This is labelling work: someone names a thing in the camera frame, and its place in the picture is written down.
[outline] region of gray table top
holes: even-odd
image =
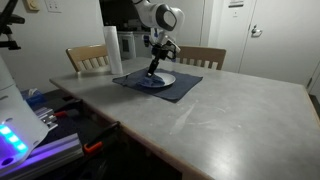
[[[124,61],[124,72],[149,63]],[[160,68],[204,78],[177,103],[112,83],[118,76],[103,68],[51,82],[214,179],[320,179],[319,118],[303,86],[171,62]]]

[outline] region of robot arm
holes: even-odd
[[[151,62],[147,74],[151,77],[158,67],[159,60],[164,60],[169,51],[173,52],[174,56],[180,52],[175,41],[184,23],[184,13],[178,8],[171,8],[166,4],[153,4],[148,0],[132,0],[132,2],[138,11],[140,21],[145,26],[161,30],[152,49],[155,59]]]

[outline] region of glowing blue led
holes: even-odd
[[[9,137],[9,141],[12,143],[18,142],[19,138],[16,135]]]
[[[3,135],[6,135],[6,134],[9,134],[9,133],[11,133],[11,130],[7,127],[7,126],[4,126],[4,127],[1,127],[0,126],[0,132],[1,132],[1,134],[3,134]]]
[[[19,146],[17,146],[17,148],[18,148],[20,151],[22,151],[22,150],[25,150],[25,149],[27,148],[27,146],[21,143]]]

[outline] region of white plate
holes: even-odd
[[[169,86],[176,81],[176,78],[173,75],[168,73],[154,73],[154,74],[162,78],[162,80],[164,81],[164,85],[159,85],[159,86],[142,85],[142,86],[148,87],[148,88],[161,88],[161,87]]]

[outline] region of wooden chair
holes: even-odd
[[[208,67],[212,69],[213,63],[216,62],[218,64],[216,69],[221,70],[226,50],[207,47],[179,47],[181,48],[181,51],[177,55],[177,58],[180,59],[181,64]]]
[[[108,64],[108,52],[104,44],[70,48],[67,49],[66,52],[77,72]]]

